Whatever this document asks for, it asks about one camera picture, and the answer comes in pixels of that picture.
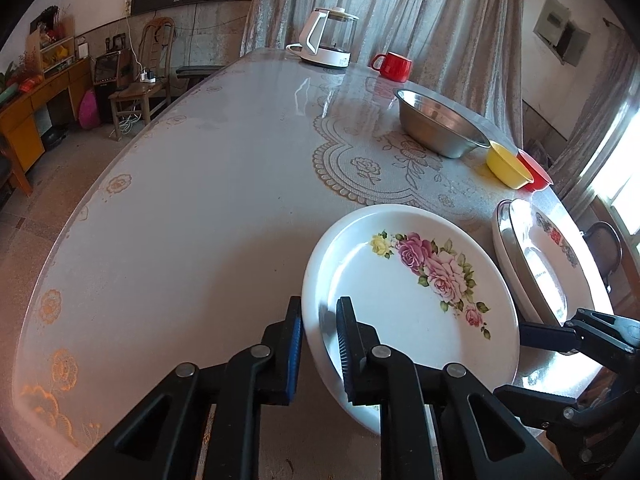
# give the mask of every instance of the wooden desk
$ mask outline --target wooden desk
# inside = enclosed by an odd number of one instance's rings
[[[20,165],[27,171],[44,153],[33,113],[62,91],[67,91],[74,119],[78,120],[80,101],[92,87],[89,59],[81,59],[69,68],[45,79],[33,90],[11,102],[0,111],[0,134],[15,150]]]

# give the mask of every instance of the enamel plate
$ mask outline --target enamel plate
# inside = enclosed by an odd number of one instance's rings
[[[520,283],[518,272],[514,268],[520,261],[518,256],[520,249],[511,227],[511,219],[509,218],[510,204],[511,200],[500,202],[496,206],[492,217],[491,228],[494,236],[495,254],[498,257],[502,275],[524,319],[532,323],[542,323],[540,315],[533,307],[531,300]]]
[[[524,263],[518,276],[542,321],[558,326],[578,308],[594,310],[580,261],[556,225],[524,200],[511,202],[509,215]]]
[[[462,363],[489,390],[513,381],[518,322],[507,286],[482,248],[444,218],[405,205],[358,209],[322,236],[306,267],[302,316],[316,367],[340,405],[379,433],[378,406],[352,406],[344,392],[341,296],[382,344],[418,364]]]

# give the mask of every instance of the red bag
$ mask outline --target red bag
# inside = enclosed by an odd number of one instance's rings
[[[78,122],[85,130],[92,130],[100,126],[100,115],[98,115],[98,103],[95,100],[94,89],[91,88],[84,93],[80,101],[78,110]]]
[[[20,90],[20,92],[22,92],[23,94],[26,94],[27,92],[30,92],[31,90],[36,88],[36,86],[43,81],[44,78],[41,75],[35,75],[33,77],[25,79],[22,83],[20,83],[20,86],[18,86],[18,90]]]

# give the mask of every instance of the window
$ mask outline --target window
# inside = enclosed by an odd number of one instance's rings
[[[640,112],[626,128],[609,160],[593,181],[593,188],[609,207],[618,228],[640,263]]]

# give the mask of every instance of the beige curtain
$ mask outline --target beige curtain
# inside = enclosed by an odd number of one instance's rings
[[[567,146],[549,170],[554,191],[574,218],[593,200],[591,183],[639,107],[640,54],[628,34],[612,24],[593,89]]]
[[[522,146],[523,0],[253,0],[241,53],[295,43],[314,7],[360,17],[352,60],[391,50],[414,60],[411,80],[484,115]]]

